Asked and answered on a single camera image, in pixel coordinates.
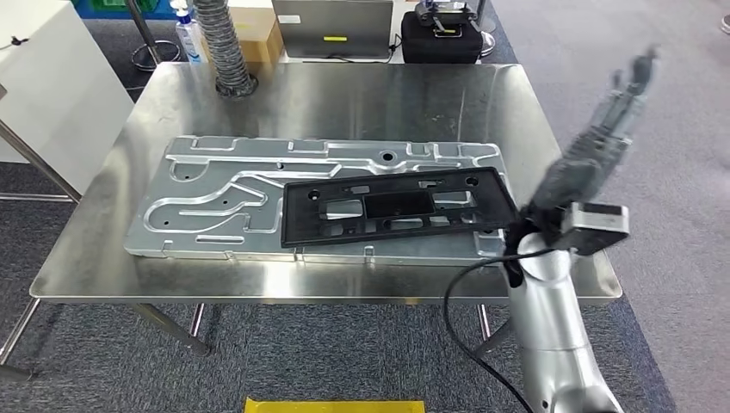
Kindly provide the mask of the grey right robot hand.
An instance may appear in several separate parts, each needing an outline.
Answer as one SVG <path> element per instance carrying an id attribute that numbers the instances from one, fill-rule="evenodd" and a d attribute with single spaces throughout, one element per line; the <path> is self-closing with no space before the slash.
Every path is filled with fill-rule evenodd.
<path id="1" fill-rule="evenodd" d="M 658 61 L 659 46 L 651 44 L 633 58 L 629 80 L 622 79 L 621 71 L 614 72 L 610 90 L 585 128 L 547 168 L 530 201 L 522 208 L 522 216 L 537 220 L 573 202 L 587 202 L 598 194 L 632 144 Z"/>

